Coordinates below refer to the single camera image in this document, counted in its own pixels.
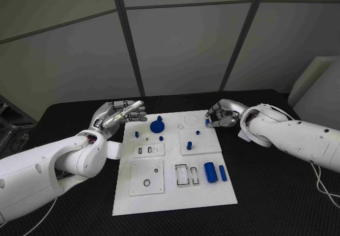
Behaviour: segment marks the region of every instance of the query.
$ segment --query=robotic hand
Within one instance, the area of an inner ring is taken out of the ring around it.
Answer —
[[[120,124],[146,121],[143,101],[107,102],[77,136],[0,160],[0,224],[27,215],[120,159],[123,144],[107,141]],[[73,175],[57,178],[55,168]]]
[[[220,121],[208,126],[231,127],[240,120],[240,137],[244,140],[267,148],[274,144],[302,160],[340,172],[340,131],[295,120],[280,108],[266,104],[248,107],[222,99],[210,109],[207,117],[214,113]]]

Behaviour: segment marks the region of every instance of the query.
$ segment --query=black textured mat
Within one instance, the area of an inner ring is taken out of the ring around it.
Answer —
[[[274,90],[155,96],[143,98],[143,101],[148,113],[155,114],[210,109],[222,98],[248,106],[270,103],[299,118]],[[27,149],[65,139],[87,129],[93,114],[104,102],[51,106]],[[340,235],[340,209],[316,189],[310,164],[276,147],[266,148],[246,142],[238,138],[240,129],[240,126],[217,129],[240,202],[237,205],[114,217],[120,162],[107,160],[99,176],[60,197],[48,218],[31,235]],[[123,134],[122,127],[112,140],[122,142]],[[339,193],[340,174],[323,169],[323,180],[329,190]],[[41,221],[51,205],[9,222],[0,229],[0,235],[24,235]]]

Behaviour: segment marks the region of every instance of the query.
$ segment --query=blue object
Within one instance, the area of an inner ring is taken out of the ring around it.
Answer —
[[[155,133],[161,133],[165,130],[165,123],[162,121],[162,116],[159,116],[158,120],[150,124],[150,129]]]
[[[194,143],[192,143],[192,142],[188,142],[186,149],[188,149],[188,150],[192,150],[192,146],[194,146]]]
[[[224,168],[224,166],[220,166],[220,172],[221,172],[222,180],[227,181],[227,175],[225,175],[225,168]]]
[[[208,162],[205,164],[207,174],[208,174],[208,182],[215,183],[218,181],[217,170],[214,166],[214,162]]]

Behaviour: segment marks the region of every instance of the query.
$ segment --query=hole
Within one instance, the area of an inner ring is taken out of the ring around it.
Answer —
[[[5,189],[5,179],[0,179],[0,188]]]
[[[38,170],[40,174],[44,172],[41,164],[37,164],[37,170]]]
[[[150,180],[146,179],[146,180],[145,180],[145,186],[148,187],[149,185],[150,185]]]

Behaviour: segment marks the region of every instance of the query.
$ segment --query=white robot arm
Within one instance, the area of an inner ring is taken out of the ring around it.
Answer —
[[[0,160],[0,224],[27,215],[120,159],[123,144],[107,141],[120,123],[146,121],[142,101],[106,103],[89,130]],[[55,168],[74,175],[57,178]]]
[[[220,121],[208,125],[231,127],[241,122],[240,137],[264,147],[276,147],[305,161],[340,173],[340,131],[302,120],[289,120],[282,109],[266,104],[247,107],[222,99],[207,117],[217,113]]]

